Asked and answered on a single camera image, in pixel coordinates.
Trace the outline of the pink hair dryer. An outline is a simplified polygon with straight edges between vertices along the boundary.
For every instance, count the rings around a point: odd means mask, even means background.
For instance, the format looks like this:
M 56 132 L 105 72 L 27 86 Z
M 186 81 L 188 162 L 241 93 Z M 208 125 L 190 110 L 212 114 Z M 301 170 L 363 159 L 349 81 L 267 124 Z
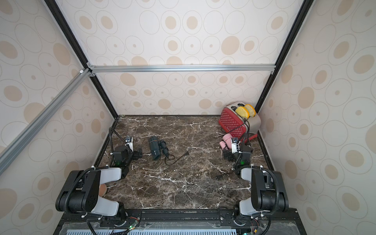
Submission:
M 233 136 L 230 133 L 222 137 L 222 141 L 219 143 L 222 150 L 232 150 L 232 138 Z

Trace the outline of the dark green hair dryer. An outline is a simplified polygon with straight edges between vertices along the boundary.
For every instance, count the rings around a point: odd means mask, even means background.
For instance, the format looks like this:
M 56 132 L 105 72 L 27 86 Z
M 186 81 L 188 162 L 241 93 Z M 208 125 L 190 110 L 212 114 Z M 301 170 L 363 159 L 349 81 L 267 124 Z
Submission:
M 169 150 L 164 140 L 159 140 L 157 136 L 151 136 L 148 140 L 151 156 L 153 160 L 159 159 L 162 155 L 169 157 Z

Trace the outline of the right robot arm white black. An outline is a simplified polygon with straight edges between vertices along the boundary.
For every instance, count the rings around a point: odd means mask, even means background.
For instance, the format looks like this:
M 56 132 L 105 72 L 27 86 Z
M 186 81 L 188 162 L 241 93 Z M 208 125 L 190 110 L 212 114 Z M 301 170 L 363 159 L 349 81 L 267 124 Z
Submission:
M 253 148 L 250 146 L 230 147 L 224 141 L 220 142 L 220 146 L 223 157 L 234 163 L 232 173 L 251 183 L 250 198 L 241 200 L 237 206 L 234 217 L 236 224 L 244 226 L 258 216 L 271 216 L 289 209 L 289 199 L 280 172 L 251 163 Z

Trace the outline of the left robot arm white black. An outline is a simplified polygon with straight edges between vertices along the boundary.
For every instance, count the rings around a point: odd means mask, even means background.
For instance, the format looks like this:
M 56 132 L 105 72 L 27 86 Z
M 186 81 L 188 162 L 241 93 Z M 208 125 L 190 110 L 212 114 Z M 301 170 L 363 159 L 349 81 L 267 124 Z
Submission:
M 123 138 L 113 128 L 109 128 L 109 143 L 112 156 L 110 165 L 71 171 L 56 199 L 57 211 L 71 215 L 127 217 L 123 203 L 103 198 L 99 193 L 100 186 L 124 179 L 129 173 L 130 163 L 141 159 L 143 151 L 141 148 L 134 150 L 133 138 Z

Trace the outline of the red polka dot toaster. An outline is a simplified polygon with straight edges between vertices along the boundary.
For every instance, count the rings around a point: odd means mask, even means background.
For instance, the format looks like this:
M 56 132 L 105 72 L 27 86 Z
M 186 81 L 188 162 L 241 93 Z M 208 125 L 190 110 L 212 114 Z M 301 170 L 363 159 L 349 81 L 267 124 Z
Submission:
M 240 117 L 235 110 L 239 106 L 245 105 L 246 103 L 239 101 L 224 107 L 218 123 L 226 133 L 230 133 L 233 137 L 239 139 L 248 137 L 248 141 L 250 141 L 258 136 L 261 119 L 258 114 L 248 119 Z

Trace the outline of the yellow toast slice front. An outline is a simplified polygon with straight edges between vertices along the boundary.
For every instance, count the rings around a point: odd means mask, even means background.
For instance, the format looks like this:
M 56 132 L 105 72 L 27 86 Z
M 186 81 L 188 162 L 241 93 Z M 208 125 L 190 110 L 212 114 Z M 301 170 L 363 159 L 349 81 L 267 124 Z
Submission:
M 248 119 L 250 117 L 249 111 L 244 106 L 239 106 L 235 112 L 242 118 Z

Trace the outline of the yellow toast slice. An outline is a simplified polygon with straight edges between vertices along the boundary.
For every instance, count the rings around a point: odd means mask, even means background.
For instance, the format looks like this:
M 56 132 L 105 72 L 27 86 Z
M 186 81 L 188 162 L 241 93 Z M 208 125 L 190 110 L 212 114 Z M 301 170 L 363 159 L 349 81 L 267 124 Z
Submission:
M 235 112 L 242 118 L 248 119 L 250 117 L 249 111 L 244 106 L 239 106 Z
M 257 114 L 252 105 L 246 104 L 244 107 L 248 111 L 249 117 L 254 117 Z

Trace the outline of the orange ceramic mug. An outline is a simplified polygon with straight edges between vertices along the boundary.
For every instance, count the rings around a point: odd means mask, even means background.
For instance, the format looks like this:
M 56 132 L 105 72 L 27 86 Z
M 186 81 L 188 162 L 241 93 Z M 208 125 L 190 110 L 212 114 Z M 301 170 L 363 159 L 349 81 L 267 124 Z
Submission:
M 99 196 L 103 197 L 107 193 L 107 186 L 105 184 L 101 184 L 99 186 Z

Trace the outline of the yellow toast slice back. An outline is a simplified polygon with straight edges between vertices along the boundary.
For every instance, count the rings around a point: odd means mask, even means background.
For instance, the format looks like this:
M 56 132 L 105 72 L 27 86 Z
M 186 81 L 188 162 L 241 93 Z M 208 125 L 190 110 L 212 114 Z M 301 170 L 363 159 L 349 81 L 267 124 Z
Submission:
M 246 104 L 244 107 L 248 111 L 249 117 L 254 117 L 257 114 L 252 105 Z

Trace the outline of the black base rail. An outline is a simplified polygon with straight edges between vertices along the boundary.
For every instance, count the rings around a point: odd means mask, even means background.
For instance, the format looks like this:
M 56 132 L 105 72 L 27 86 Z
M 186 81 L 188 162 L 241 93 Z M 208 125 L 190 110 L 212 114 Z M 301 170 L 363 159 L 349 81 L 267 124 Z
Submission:
M 254 218 L 234 209 L 127 209 L 122 215 L 66 215 L 55 235 L 305 235 L 296 209 Z

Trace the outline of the silver aluminium rail left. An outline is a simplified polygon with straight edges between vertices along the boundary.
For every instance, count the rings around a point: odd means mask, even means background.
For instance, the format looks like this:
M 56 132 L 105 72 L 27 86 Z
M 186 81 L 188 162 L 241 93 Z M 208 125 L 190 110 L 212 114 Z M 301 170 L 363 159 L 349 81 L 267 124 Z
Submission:
M 90 69 L 82 70 L 58 95 L 44 108 L 44 110 L 29 124 L 23 132 L 1 154 L 1 173 L 4 173 L 24 148 L 39 133 L 57 110 L 71 96 L 90 73 Z

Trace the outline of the black right corner post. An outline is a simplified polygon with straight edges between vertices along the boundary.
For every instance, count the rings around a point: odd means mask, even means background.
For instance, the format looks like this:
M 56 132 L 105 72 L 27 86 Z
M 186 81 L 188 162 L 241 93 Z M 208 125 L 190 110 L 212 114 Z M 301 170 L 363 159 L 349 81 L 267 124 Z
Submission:
M 279 71 L 281 70 L 282 66 L 283 66 L 283 63 L 285 62 L 286 60 L 286 57 L 303 25 L 303 22 L 309 12 L 309 10 L 311 9 L 312 5 L 314 3 L 314 0 L 305 0 L 303 1 L 302 5 L 301 5 L 301 8 L 297 14 L 297 17 L 295 18 L 293 24 L 292 24 L 292 27 L 291 27 L 291 30 L 289 31 L 289 34 L 283 44 L 283 47 L 282 47 L 282 50 L 276 60 L 276 63 L 275 63 L 275 69 L 274 71 L 270 74 L 270 76 L 268 77 L 268 80 L 265 84 L 265 87 L 264 89 L 262 90 L 262 93 L 260 95 L 260 98 L 258 99 L 258 102 L 256 104 L 256 107 L 255 107 L 255 110 L 256 112 L 258 113 L 260 110 L 261 110 L 261 107 L 262 105 L 264 104 L 265 100 L 266 100 L 266 97 L 279 73 Z

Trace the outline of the black corner frame post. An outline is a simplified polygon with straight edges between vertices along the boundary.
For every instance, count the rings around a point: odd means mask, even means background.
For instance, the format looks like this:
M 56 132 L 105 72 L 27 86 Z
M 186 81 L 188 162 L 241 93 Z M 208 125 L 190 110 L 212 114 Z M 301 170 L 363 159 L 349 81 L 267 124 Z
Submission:
M 58 26 L 60 27 L 61 31 L 63 32 L 65 38 L 67 39 L 68 43 L 70 44 L 73 52 L 75 53 L 76 57 L 80 61 L 81 65 L 85 69 L 89 69 L 89 72 L 92 70 L 89 68 L 88 63 L 89 60 L 86 57 L 86 54 L 82 50 L 79 42 L 77 41 L 76 37 L 74 36 L 69 24 L 67 23 L 63 13 L 61 12 L 58 4 L 56 1 L 53 0 L 45 0 L 44 3 L 47 5 L 47 8 L 51 12 L 52 16 L 56 20 Z M 116 112 L 115 108 L 112 105 L 109 97 L 107 96 L 103 86 L 101 85 L 99 79 L 96 75 L 91 75 L 91 82 L 93 83 L 95 89 L 99 93 L 102 101 L 106 105 L 107 109 L 109 110 L 110 114 L 114 119 L 118 117 L 118 113 Z

